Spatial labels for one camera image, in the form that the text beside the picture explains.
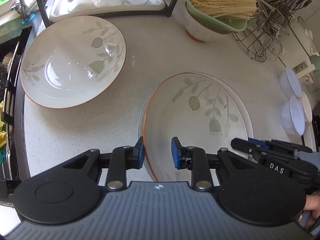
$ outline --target white plastic bowl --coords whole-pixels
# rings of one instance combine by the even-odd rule
[[[309,99],[308,99],[305,92],[302,92],[299,103],[300,103],[300,106],[303,110],[304,120],[306,122],[312,122],[312,109],[311,109]]]
[[[301,97],[302,91],[299,80],[294,71],[286,67],[279,76],[281,89],[287,98]]]
[[[305,128],[304,116],[297,98],[291,97],[282,106],[281,123],[286,133],[303,135]]]

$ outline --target white bowl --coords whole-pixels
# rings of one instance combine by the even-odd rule
[[[188,36],[196,41],[216,41],[219,40],[229,33],[217,33],[207,27],[203,26],[201,23],[197,22],[188,12],[187,8],[183,8],[182,15],[185,20],[185,27]]]
[[[303,135],[305,128],[304,116],[297,98],[291,97],[290,100],[285,102],[280,115],[281,123],[286,133]]]
[[[139,130],[146,149],[145,165],[155,181],[191,181],[190,171],[174,168],[173,136],[183,144],[201,146],[207,153],[216,153],[221,145],[231,148],[235,137],[248,139],[250,129],[242,116],[246,110],[238,108],[243,103],[225,86],[205,74],[180,73],[151,93],[142,110]],[[247,158],[247,154],[235,153]]]
[[[294,71],[286,67],[279,76],[281,89],[287,98],[301,97],[302,91],[299,80]]]
[[[77,106],[111,85],[125,55],[122,33],[112,23],[92,16],[67,18],[28,47],[21,63],[22,87],[43,107]]]
[[[305,92],[302,92],[301,98],[299,99],[299,103],[303,110],[304,120],[306,122],[312,122],[312,109],[309,99]]]

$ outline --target faucet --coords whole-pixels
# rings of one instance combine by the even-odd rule
[[[13,1],[10,5],[10,11],[16,10],[18,14],[20,14],[23,18],[24,22],[29,22],[30,20],[30,10],[29,7],[26,5],[24,0]]]

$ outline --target green colander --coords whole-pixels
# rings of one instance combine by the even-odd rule
[[[189,0],[187,0],[187,9],[199,23],[209,28],[218,29],[223,32],[242,32],[247,27],[247,20],[227,19],[219,17],[213,18],[196,9]]]

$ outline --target orange rim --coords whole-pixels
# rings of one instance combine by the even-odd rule
[[[180,76],[180,75],[185,75],[185,74],[193,74],[193,75],[198,75],[198,76],[202,76],[202,77],[205,77],[205,78],[209,78],[203,74],[200,74],[200,73],[194,73],[194,72],[184,72],[184,73],[179,73],[179,74],[176,74],[176,75],[173,75],[169,78],[167,78],[165,81],[163,81],[160,85],[158,85],[158,87],[153,91],[153,94],[150,96],[150,98],[148,99],[148,102],[147,102],[147,107],[146,107],[146,112],[144,114],[144,119],[143,119],[143,126],[142,126],[142,136],[143,138],[145,138],[146,136],[146,119],[147,119],[147,114],[148,114],[148,111],[149,111],[149,108],[150,108],[150,105],[151,105],[151,102],[152,100],[154,99],[156,93],[159,91],[159,89],[161,87],[163,87],[164,84],[166,84],[168,81],[172,80],[173,78],[177,77],[177,76]],[[144,144],[144,149],[145,149],[145,154],[146,154],[146,160],[147,160],[147,163],[149,165],[149,169],[150,169],[150,172],[152,174],[152,176],[155,178],[155,180],[157,182],[159,182],[152,166],[151,166],[151,163],[150,163],[150,160],[149,160],[149,156],[148,156],[148,151],[147,151],[147,146],[146,146],[146,141],[143,140],[143,144]]]
[[[196,42],[204,42],[204,41],[198,40],[197,38],[195,38],[194,36],[192,36],[192,35],[190,34],[190,32],[188,32],[188,30],[186,30],[186,33],[187,33],[187,35],[188,35],[192,40],[194,40],[194,41],[196,41]]]

